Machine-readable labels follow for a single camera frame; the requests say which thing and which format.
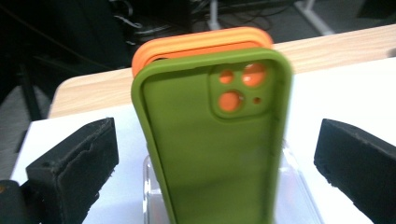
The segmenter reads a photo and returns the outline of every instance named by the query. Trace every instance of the clear stand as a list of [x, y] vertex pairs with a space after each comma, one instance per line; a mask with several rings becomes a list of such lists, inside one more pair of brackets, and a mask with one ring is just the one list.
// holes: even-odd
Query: clear stand
[[[160, 185], [155, 177], [149, 156], [144, 161], [143, 172], [145, 224], [168, 224], [169, 220]], [[304, 178], [297, 167], [297, 162], [286, 147], [283, 148], [279, 174], [275, 223], [323, 223], [311, 199]]]

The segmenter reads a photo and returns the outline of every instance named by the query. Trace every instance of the black foam block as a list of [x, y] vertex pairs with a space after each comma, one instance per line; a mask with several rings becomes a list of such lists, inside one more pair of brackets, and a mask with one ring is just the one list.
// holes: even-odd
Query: black foam block
[[314, 164], [374, 223], [396, 223], [396, 147], [355, 126], [324, 119]]
[[82, 223], [118, 163], [114, 119], [83, 126], [31, 163], [26, 172], [42, 195], [43, 223]]

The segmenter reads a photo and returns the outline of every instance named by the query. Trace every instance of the phone case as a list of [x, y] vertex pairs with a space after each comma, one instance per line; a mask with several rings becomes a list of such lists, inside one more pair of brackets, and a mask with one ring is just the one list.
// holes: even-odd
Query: phone case
[[237, 27], [190, 35], [178, 35], [151, 40], [142, 45], [132, 60], [133, 76], [147, 64], [167, 58], [220, 52], [230, 49], [263, 47], [273, 45], [271, 36], [253, 27]]
[[271, 49], [161, 60], [132, 98], [171, 223], [272, 223], [291, 69]]

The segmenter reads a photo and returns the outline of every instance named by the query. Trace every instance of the camera cutout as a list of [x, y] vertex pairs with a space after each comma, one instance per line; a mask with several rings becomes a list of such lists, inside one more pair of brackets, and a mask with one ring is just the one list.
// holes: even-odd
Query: camera cutout
[[220, 77], [219, 77], [219, 81], [222, 84], [230, 84], [233, 82], [233, 71], [231, 70], [224, 70], [221, 72]]
[[242, 103], [243, 97], [237, 91], [226, 91], [219, 98], [219, 107], [226, 112], [235, 111]]
[[251, 63], [245, 67], [242, 81], [249, 87], [257, 87], [264, 82], [266, 75], [261, 63]]

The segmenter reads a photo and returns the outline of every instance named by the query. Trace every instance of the black cable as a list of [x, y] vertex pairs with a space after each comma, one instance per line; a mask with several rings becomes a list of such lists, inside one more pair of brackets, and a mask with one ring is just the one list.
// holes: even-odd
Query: black cable
[[79, 57], [80, 59], [88, 62], [88, 63], [92, 63], [95, 64], [99, 67], [105, 68], [107, 70], [111, 70], [112, 68], [105, 66], [101, 63], [98, 63], [94, 60], [91, 60], [75, 51], [73, 51], [72, 49], [70, 49], [69, 47], [63, 45], [62, 43], [58, 42], [57, 40], [55, 40], [54, 38], [50, 37], [49, 35], [46, 35], [44, 33], [42, 33], [41, 31], [39, 31], [38, 29], [36, 29], [34, 26], [30, 25], [27, 21], [24, 21], [23, 19], [21, 19], [19, 16], [15, 15], [14, 13], [12, 13], [10, 10], [8, 10], [6, 7], [4, 7], [3, 5], [0, 4], [0, 9], [2, 9], [4, 12], [6, 12], [6, 14], [8, 14], [8, 16], [10, 16], [12, 19], [16, 20], [17, 22], [21, 23], [22, 25], [26, 26], [27, 28], [29, 28], [30, 30], [34, 31], [35, 33], [45, 37], [46, 39], [48, 39], [50, 42], [56, 44], [57, 46], [61, 47], [62, 49], [68, 51], [69, 53]]

